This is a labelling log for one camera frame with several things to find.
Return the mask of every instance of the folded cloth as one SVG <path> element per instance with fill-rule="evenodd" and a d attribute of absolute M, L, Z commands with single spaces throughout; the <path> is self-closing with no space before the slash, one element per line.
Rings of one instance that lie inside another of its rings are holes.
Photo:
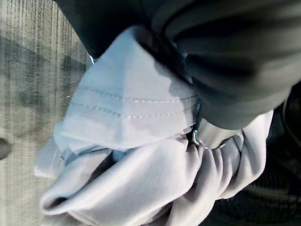
<path fill-rule="evenodd" d="M 56 177 L 40 200 L 46 215 L 92 226 L 197 226 L 265 166 L 272 112 L 220 149 L 189 143 L 199 99 L 125 30 L 84 75 L 35 173 Z"/>

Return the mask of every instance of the fabric fold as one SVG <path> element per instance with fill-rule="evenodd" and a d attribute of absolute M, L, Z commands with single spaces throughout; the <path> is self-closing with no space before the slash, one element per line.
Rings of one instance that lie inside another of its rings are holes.
<path fill-rule="evenodd" d="M 67 212 L 92 226 L 197 226 L 215 200 L 262 173 L 273 112 L 221 149 L 191 144 L 199 99 L 141 47 L 141 29 L 124 31 L 87 71 L 41 150 L 36 174 L 58 176 L 40 200 L 46 215 Z"/>

